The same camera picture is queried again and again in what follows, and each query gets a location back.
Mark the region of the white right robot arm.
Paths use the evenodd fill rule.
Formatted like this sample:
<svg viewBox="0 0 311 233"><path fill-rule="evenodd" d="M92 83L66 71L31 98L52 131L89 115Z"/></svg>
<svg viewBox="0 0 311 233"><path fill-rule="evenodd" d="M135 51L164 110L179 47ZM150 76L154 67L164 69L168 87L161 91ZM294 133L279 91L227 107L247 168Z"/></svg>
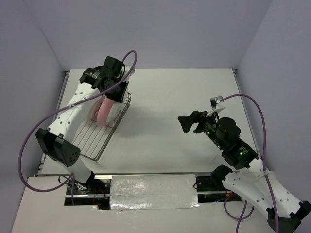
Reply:
<svg viewBox="0 0 311 233"><path fill-rule="evenodd" d="M273 172L263 167L263 159L240 139L241 130L233 119L219 118L216 112L194 111L178 117L178 121L185 133L197 124L193 132L204 133L222 151L227 165L212 172L215 189L229 189L252 204L275 232L295 232L310 213L310 203L292 195Z"/></svg>

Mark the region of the white strawberry pattern plate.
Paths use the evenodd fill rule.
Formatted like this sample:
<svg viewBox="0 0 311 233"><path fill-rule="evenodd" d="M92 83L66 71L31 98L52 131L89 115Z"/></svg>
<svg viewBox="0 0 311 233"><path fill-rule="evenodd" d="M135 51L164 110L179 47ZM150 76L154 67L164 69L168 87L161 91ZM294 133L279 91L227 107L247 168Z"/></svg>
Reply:
<svg viewBox="0 0 311 233"><path fill-rule="evenodd" d="M112 105L107 115L106 124L109 124L111 121L113 121L118 116L121 107L122 107L122 104L118 102L115 102Z"/></svg>

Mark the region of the pink plate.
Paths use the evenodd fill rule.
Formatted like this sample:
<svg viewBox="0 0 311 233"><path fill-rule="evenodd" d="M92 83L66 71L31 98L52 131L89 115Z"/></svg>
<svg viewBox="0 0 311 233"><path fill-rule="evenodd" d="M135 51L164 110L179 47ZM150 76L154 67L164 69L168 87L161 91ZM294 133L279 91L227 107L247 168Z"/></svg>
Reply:
<svg viewBox="0 0 311 233"><path fill-rule="evenodd" d="M98 126L103 127L110 120L109 114L114 103L115 102L113 100L109 99L108 97L105 97L97 114L97 125Z"/></svg>

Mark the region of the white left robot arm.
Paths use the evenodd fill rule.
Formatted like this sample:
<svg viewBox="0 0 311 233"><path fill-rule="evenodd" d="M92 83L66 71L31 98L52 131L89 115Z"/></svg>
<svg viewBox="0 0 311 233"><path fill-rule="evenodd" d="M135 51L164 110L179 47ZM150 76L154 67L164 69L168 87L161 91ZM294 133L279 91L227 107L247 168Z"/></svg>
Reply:
<svg viewBox="0 0 311 233"><path fill-rule="evenodd" d="M39 128L35 133L43 153L73 175L73 183L83 193L101 190L104 183L95 178L80 158L81 150L73 143L76 132L99 100L102 103L97 114L98 125L105 126L113 119L123 103L129 78L134 72L134 66L110 56L103 65L86 69L66 109L46 129Z"/></svg>

